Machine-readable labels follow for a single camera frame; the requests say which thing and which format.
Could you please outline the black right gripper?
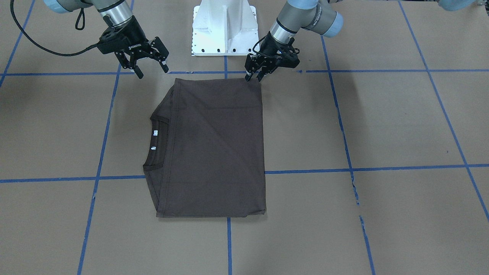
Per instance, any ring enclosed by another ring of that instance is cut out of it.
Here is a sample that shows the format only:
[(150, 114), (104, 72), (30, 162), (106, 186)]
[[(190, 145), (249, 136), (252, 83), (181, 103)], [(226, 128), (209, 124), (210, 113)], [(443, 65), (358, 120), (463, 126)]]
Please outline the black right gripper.
[(124, 69), (133, 71), (139, 79), (144, 77), (137, 65), (138, 51), (149, 53), (157, 61), (164, 73), (168, 73), (167, 58), (169, 51), (159, 37), (148, 44), (148, 39), (135, 16), (119, 27), (108, 27), (99, 38), (97, 48), (102, 54), (115, 53), (115, 57)]

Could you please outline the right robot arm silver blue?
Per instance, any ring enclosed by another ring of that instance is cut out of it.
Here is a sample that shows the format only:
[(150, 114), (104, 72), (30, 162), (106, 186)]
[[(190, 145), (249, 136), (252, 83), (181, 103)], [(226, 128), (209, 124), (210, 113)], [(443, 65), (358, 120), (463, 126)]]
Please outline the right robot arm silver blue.
[(94, 7), (108, 28), (102, 33), (96, 48), (102, 54), (115, 54), (120, 65), (136, 73), (143, 73), (137, 61), (150, 58), (157, 61), (165, 73), (169, 51), (159, 37), (148, 40), (130, 5), (125, 0), (45, 0), (44, 4), (56, 13), (68, 13)]

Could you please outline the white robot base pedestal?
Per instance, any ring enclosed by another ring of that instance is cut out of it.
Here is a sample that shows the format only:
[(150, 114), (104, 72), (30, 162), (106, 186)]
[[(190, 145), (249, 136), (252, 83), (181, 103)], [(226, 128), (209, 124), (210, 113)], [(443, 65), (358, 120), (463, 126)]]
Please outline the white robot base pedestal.
[(256, 8), (247, 0), (203, 0), (193, 8), (193, 56), (246, 56), (258, 42)]

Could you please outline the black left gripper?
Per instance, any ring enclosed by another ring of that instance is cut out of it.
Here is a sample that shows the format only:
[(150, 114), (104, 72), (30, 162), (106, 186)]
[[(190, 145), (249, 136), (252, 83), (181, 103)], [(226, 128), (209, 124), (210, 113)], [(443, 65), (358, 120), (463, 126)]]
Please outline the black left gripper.
[(276, 68), (296, 68), (300, 64), (298, 54), (300, 50), (292, 44), (295, 42), (293, 36), (287, 38), (286, 43), (278, 42), (271, 33), (262, 37), (254, 47), (254, 54), (248, 54), (244, 64), (246, 70), (245, 80), (248, 82), (256, 71), (260, 70), (257, 78), (261, 82), (267, 75), (273, 73)]

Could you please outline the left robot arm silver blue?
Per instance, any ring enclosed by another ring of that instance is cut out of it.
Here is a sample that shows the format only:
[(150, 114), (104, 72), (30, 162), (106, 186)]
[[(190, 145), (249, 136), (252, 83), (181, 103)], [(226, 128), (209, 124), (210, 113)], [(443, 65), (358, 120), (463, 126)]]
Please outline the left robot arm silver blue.
[(278, 68), (296, 68), (300, 50), (293, 46), (299, 30), (309, 30), (323, 37), (340, 33), (344, 18), (327, 0), (288, 0), (266, 36), (246, 56), (245, 80), (257, 73), (258, 81)]

